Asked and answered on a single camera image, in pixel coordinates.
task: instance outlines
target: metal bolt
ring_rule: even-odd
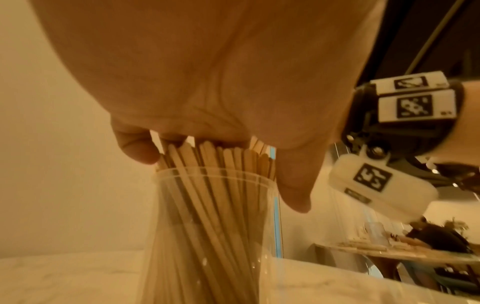
[[[373,147],[371,149],[372,153],[376,156],[384,156],[385,151],[381,147]]]

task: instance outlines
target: wristband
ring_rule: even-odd
[[[462,83],[442,72],[372,80],[356,89],[341,139],[373,159],[422,155],[448,136],[463,101]]]

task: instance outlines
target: table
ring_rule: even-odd
[[[338,243],[319,243],[315,244],[315,246],[317,248],[365,255],[375,264],[375,266],[377,266],[383,277],[390,279],[397,279],[397,264],[401,260],[438,265],[465,265],[472,282],[480,288],[480,284],[472,269],[473,265],[480,265],[480,256],[477,255],[426,248],[418,251],[407,251],[395,248],[388,248],[387,250],[372,250],[340,245]]]
[[[135,304],[142,251],[0,259],[2,304]],[[323,265],[273,259],[273,304],[480,304]]]

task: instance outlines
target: blue strip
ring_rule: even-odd
[[[275,159],[275,148],[270,147],[270,157]],[[273,232],[275,235],[275,256],[283,257],[282,255],[282,234],[280,233],[280,206],[279,198],[275,197],[273,203]]]

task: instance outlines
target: black label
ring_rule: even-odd
[[[369,164],[363,164],[353,180],[367,186],[370,189],[382,192],[391,177],[392,174],[390,172],[373,167]]]
[[[365,197],[363,195],[361,195],[360,193],[358,192],[355,192],[351,189],[348,189],[348,188],[345,188],[345,191],[344,191],[345,194],[348,194],[349,196],[353,197],[354,199],[356,199],[357,201],[360,201],[364,204],[370,204],[371,203],[371,199],[369,199],[368,197]]]
[[[424,117],[433,114],[434,106],[431,94],[397,98],[396,100],[397,118]]]
[[[428,87],[429,83],[425,76],[407,77],[393,81],[396,90]]]

